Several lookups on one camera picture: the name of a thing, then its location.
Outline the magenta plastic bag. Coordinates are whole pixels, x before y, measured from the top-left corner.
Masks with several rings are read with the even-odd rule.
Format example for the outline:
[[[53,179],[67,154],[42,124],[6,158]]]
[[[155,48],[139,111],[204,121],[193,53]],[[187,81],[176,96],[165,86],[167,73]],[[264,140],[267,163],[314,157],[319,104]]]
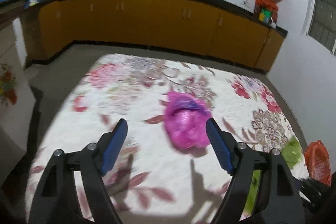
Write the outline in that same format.
[[[204,100],[187,93],[168,92],[164,125],[174,147],[181,150],[205,148],[210,144],[206,121],[212,117]]]

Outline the red trash basket with liner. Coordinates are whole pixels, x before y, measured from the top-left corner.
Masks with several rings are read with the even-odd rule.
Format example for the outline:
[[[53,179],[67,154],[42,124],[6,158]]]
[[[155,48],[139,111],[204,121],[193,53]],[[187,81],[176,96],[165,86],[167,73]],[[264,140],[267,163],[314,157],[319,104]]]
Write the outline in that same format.
[[[331,186],[329,153],[324,144],[320,140],[310,143],[304,152],[304,157],[310,177]]]

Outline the lower kitchen cabinets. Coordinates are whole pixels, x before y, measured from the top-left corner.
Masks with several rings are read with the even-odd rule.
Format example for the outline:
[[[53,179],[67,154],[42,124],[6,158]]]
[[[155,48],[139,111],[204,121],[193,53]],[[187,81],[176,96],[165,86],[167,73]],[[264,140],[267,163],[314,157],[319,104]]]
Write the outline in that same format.
[[[224,0],[47,0],[20,19],[29,61],[90,42],[156,47],[269,71],[288,34]]]

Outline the olive green plastic bag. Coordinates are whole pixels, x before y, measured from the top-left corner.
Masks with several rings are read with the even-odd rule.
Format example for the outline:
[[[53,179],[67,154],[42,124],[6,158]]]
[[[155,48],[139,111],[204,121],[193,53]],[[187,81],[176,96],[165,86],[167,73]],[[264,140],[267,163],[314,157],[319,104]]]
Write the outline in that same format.
[[[261,201],[262,197],[270,200],[276,194],[276,186],[284,190],[290,189],[295,178],[307,178],[308,171],[303,159],[301,146],[296,137],[291,138],[285,147],[275,155],[277,150],[273,149],[270,156],[270,169],[253,172],[252,182],[243,210],[243,218],[251,216],[255,203]]]

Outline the barred window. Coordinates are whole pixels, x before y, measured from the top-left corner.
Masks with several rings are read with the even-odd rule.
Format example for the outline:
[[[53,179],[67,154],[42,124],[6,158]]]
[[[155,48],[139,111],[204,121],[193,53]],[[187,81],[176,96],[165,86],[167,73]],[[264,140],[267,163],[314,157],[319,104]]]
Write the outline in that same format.
[[[306,35],[335,55],[335,0],[309,0]]]

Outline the orange bag over containers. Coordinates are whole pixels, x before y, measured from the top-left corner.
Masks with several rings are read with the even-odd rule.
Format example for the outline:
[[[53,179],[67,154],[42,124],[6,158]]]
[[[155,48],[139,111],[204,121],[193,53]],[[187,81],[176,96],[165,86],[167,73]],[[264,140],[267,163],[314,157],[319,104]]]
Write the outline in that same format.
[[[266,24],[276,24],[278,6],[272,0],[255,0],[254,16]]]

